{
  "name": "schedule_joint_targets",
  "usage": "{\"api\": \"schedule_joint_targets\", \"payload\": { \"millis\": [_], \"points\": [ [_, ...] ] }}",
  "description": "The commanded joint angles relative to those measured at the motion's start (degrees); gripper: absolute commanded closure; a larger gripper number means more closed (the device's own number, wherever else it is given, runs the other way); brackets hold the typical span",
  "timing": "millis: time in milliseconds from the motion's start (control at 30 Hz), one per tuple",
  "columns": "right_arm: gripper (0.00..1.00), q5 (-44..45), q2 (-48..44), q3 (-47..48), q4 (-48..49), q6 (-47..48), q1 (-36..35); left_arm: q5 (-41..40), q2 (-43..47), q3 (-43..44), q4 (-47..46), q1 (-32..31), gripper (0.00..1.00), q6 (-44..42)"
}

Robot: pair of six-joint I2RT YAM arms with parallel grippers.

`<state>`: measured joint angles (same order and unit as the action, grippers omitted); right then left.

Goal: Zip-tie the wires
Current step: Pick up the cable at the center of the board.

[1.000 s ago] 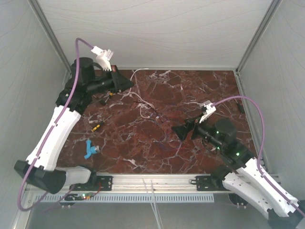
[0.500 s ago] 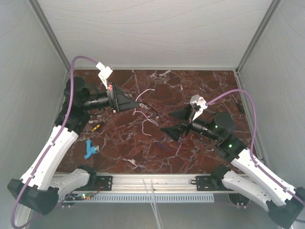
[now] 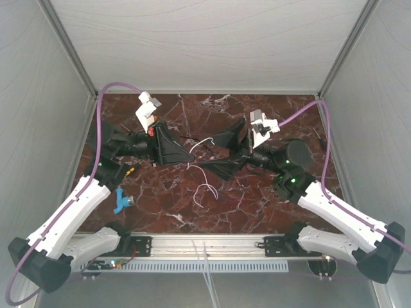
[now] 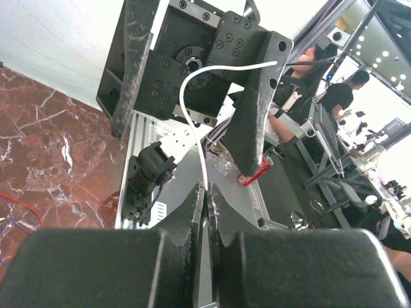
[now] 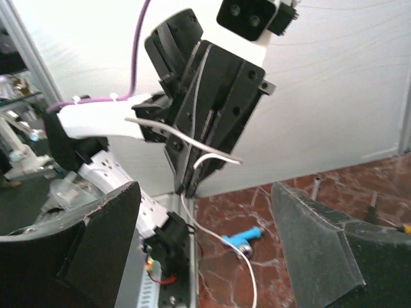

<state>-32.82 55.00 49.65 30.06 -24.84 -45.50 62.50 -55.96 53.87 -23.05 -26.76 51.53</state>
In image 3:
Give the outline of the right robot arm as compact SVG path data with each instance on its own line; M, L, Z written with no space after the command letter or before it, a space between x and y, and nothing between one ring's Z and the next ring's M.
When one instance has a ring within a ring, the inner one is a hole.
M308 145L301 139L288 139L279 148L266 145L268 128L250 128L243 139L239 133L245 120L209 139L226 148L227 158L201 163L223 180L250 165L277 174L274 191L282 198L321 217L340 233L323 232L305 223L295 223L285 235L284 247L291 255L321 253L356 266L368 279L386 284L404 252L405 228L397 222L386 224L365 215L335 196L307 172L313 164Z

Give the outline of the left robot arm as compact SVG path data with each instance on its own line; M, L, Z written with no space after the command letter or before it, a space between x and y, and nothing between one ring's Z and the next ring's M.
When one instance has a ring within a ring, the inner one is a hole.
M173 138L164 121L136 133L123 133L103 121L90 131L87 144L95 161L72 193L36 231L25 239L16 237L8 245L18 272L47 293L63 286L73 268L104 253L125 255L131 250L131 238L110 226L77 243L71 240L90 213L131 173L132 166L120 162L118 157L146 159L153 166L195 159Z

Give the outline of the black zip tie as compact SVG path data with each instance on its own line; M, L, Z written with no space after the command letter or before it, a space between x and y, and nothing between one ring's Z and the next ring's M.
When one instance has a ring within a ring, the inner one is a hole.
M180 135L179 137L181 139L191 140L191 141L195 141L195 142L199 142L199 143L206 143L206 142L210 143L213 139L211 137L208 137L208 138L205 138L205 139L199 139L199 138L196 138L196 137L190 137L190 136L185 136L185 135Z

